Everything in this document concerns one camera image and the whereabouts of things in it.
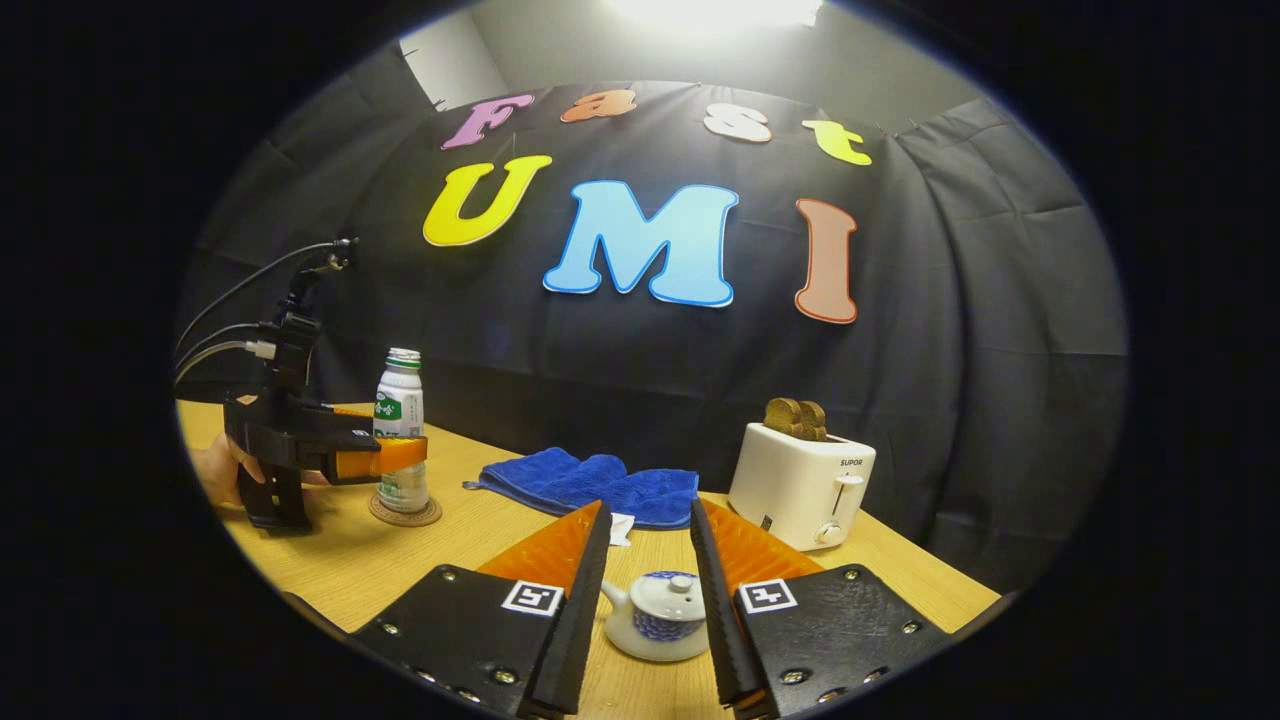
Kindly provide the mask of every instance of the wooden table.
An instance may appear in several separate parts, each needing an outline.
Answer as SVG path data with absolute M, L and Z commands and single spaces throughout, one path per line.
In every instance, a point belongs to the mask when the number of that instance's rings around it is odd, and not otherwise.
M 371 413 L 372 405 L 344 405 Z M 178 402 L 189 448 L 209 447 L 223 428 L 220 405 Z M 214 511 L 244 555 L 279 589 L 293 592 L 343 630 L 353 632 L 442 562 L 477 568 L 554 518 L 497 493 L 462 488 L 490 462 L 518 457 L 448 430 L 426 425 L 430 438 L 428 487 L 443 518 L 422 528 L 399 528 L 374 518 L 367 502 L 375 486 L 320 487 L 305 503 L 316 532 L 306 537 L 269 537 L 250 525 L 243 509 Z M 701 493 L 727 505 L 723 493 Z M 698 573 L 687 530 L 631 530 L 631 547 L 609 547 L 604 579 L 617 587 L 653 570 Z M 998 597 L 902 536 L 865 510 L 840 547 L 809 553 L 826 568 L 860 562 L 947 632 L 972 620 Z M 710 653 L 676 664 L 635 660 L 604 637 L 612 611 L 600 597 L 582 682 L 582 717 L 714 717 L 719 707 Z

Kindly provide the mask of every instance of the cable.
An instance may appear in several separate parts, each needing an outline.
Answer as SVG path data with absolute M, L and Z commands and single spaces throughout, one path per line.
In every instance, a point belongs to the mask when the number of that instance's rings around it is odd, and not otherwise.
M 257 327 L 259 327 L 257 323 L 236 323 L 234 325 L 227 325 L 225 328 L 214 332 L 212 334 L 210 334 L 205 340 L 202 340 L 202 341 L 197 342 L 196 345 L 193 345 L 192 348 L 188 350 L 187 354 L 182 356 L 182 360 L 178 360 L 177 363 L 174 363 L 173 366 L 174 368 L 182 368 L 183 365 L 186 365 L 187 360 L 191 360 L 192 355 L 195 355 L 202 346 L 207 345 L 209 341 L 216 338 L 218 336 L 224 336 L 224 334 L 227 334 L 229 332 L 233 332 L 233 331 L 253 331 L 253 329 L 257 329 Z
M 273 268 L 275 268 L 280 263 L 288 260 L 289 258 L 296 258 L 298 255 L 302 255 L 303 252 L 312 252 L 315 250 L 332 249 L 333 246 L 334 246 L 334 243 L 332 243 L 332 242 L 317 242 L 316 245 L 308 245 L 306 247 L 300 247 L 300 249 L 297 249 L 297 250 L 294 250 L 294 251 L 292 251 L 292 252 L 289 252 L 287 255 L 282 255 L 280 258 L 276 258 L 275 260 L 273 260 L 271 263 L 269 263 L 265 268 L 255 272 L 252 275 L 250 275 L 250 277 L 242 279 L 241 282 L 236 283 L 236 287 L 228 290 L 218 300 L 214 300 L 212 302 L 210 302 L 207 306 L 205 306 L 204 310 L 201 310 L 195 316 L 195 319 L 191 320 L 191 324 L 187 325 L 187 329 L 182 331 L 182 336 L 178 337 L 178 342 L 173 346 L 173 354 L 178 355 L 178 351 L 182 350 L 182 341 L 187 340 L 187 336 L 191 334 L 191 329 L 196 327 L 196 323 L 198 323 L 201 318 L 204 318 L 205 315 L 207 315 L 209 311 L 212 310 L 214 307 L 218 307 L 219 305 L 221 305 L 223 302 L 225 302 L 228 297 L 230 297 L 230 296 L 236 295 L 237 292 L 239 292 L 241 290 L 243 290 L 244 286 L 247 286 L 248 283 L 251 283 L 251 282 L 256 281 L 257 278 L 262 277 L 268 270 L 271 270 Z
M 178 387 L 178 383 L 182 382 L 182 377 L 187 374 L 187 370 L 195 368 L 197 363 L 200 363 L 205 357 L 209 357 L 210 355 L 221 352 L 224 350 L 250 350 L 250 345 L 243 340 L 232 340 L 228 342 L 219 342 L 212 347 L 206 347 L 205 350 L 201 350 L 200 352 L 196 354 L 195 357 L 188 360 L 184 365 L 182 365 L 178 369 L 178 377 L 174 378 L 173 387 Z

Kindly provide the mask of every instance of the teapot spout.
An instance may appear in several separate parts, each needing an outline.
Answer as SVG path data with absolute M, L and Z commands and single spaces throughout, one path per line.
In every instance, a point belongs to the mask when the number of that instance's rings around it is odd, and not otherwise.
M 604 597 L 609 598 L 613 607 L 622 607 L 627 603 L 627 593 L 613 587 L 608 580 L 600 580 L 600 592 L 604 593 Z

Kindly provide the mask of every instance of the toaster knob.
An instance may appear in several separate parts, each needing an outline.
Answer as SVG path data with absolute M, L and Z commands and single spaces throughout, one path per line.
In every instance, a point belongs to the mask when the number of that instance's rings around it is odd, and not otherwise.
M 840 537 L 840 525 L 836 523 L 827 523 L 826 525 L 818 528 L 818 537 L 814 539 L 822 544 L 836 542 Z

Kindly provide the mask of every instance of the toaster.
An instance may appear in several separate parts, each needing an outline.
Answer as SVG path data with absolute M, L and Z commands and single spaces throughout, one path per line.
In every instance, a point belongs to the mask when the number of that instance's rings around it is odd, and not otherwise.
M 876 448 L 827 436 L 799 439 L 746 425 L 728 502 L 735 512 L 796 550 L 849 537 L 876 465 Z

